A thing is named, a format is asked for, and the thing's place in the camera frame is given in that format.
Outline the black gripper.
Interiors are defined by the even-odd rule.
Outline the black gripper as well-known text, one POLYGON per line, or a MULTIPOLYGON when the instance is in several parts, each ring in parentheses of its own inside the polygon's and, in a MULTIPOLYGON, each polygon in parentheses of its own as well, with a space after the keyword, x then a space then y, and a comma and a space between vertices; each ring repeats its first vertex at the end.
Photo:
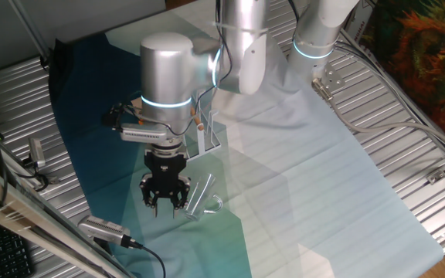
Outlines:
POLYGON ((147 152, 144 156, 145 166, 150 170, 143 175, 139 188, 143 196, 143 203, 152 209, 153 216, 158 217, 159 196, 171 196, 173 218, 187 206, 191 179, 179 175, 186 167, 183 154, 170 158, 161 158, 154 152, 147 152))

